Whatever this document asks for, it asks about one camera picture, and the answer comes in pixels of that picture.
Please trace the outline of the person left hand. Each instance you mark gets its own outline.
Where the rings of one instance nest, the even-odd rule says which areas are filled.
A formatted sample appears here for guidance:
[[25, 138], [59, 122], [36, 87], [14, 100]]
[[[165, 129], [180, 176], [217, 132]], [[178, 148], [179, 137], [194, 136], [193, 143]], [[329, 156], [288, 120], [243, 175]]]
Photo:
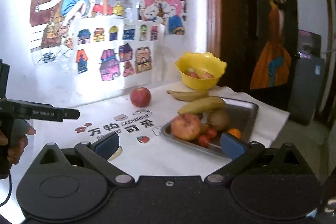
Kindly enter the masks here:
[[25, 120], [14, 120], [11, 137], [1, 130], [1, 165], [18, 164], [28, 145], [27, 135], [35, 134], [35, 129]]

